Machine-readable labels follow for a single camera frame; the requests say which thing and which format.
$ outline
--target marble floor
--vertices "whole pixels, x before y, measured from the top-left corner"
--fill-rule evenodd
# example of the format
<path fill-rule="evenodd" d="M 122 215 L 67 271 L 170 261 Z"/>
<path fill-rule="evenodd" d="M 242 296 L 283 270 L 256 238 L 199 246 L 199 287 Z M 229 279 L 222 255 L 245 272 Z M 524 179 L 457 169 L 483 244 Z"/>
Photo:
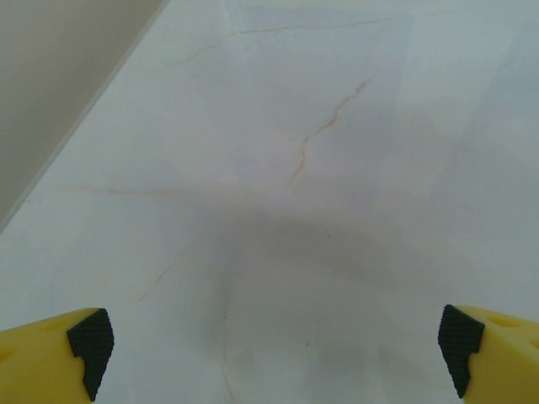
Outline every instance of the marble floor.
<path fill-rule="evenodd" d="M 538 21 L 171 0 L 0 236 L 2 328 L 106 307 L 102 404 L 458 403 L 443 306 L 539 319 Z"/>

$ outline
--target white marble tile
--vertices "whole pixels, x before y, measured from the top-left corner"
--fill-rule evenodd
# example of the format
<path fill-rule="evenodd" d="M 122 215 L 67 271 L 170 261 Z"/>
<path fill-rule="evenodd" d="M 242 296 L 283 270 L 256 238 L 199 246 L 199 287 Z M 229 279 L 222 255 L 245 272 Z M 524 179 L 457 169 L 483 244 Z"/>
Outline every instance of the white marble tile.
<path fill-rule="evenodd" d="M 172 1 L 0 236 L 104 306 L 102 403 L 457 403 L 444 304 L 539 319 L 536 2 Z"/>

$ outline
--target black rubber pad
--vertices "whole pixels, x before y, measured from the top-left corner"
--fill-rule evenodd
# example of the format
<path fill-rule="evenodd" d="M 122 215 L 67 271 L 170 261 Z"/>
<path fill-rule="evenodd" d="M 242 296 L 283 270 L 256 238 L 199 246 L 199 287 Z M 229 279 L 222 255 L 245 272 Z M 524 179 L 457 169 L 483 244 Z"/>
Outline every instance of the black rubber pad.
<path fill-rule="evenodd" d="M 484 329 L 484 324 L 454 306 L 448 305 L 444 309 L 438 344 L 460 398 L 464 397 L 470 383 L 468 359 L 472 353 L 479 352 Z"/>
<path fill-rule="evenodd" d="M 115 345 L 109 314 L 105 309 L 97 310 L 68 330 L 67 337 L 73 355 L 84 360 L 84 386 L 90 400 L 95 401 Z"/>

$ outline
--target wall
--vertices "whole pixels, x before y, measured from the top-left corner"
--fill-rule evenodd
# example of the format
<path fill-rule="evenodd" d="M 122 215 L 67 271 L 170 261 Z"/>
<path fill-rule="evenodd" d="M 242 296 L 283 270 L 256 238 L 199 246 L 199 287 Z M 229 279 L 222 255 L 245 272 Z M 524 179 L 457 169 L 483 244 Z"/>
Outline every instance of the wall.
<path fill-rule="evenodd" d="M 0 224 L 161 2 L 0 2 Z"/>

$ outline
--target yellow plastic part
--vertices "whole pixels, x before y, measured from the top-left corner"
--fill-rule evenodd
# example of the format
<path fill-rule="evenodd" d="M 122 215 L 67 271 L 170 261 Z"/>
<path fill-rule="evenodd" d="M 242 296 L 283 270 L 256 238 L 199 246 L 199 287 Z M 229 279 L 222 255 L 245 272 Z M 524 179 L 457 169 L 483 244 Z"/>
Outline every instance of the yellow plastic part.
<path fill-rule="evenodd" d="M 67 330 L 98 309 L 83 309 L 0 332 L 0 403 L 89 403 L 84 362 Z"/>
<path fill-rule="evenodd" d="M 457 309 L 485 325 L 479 352 L 468 360 L 464 402 L 539 403 L 539 324 L 476 307 Z"/>

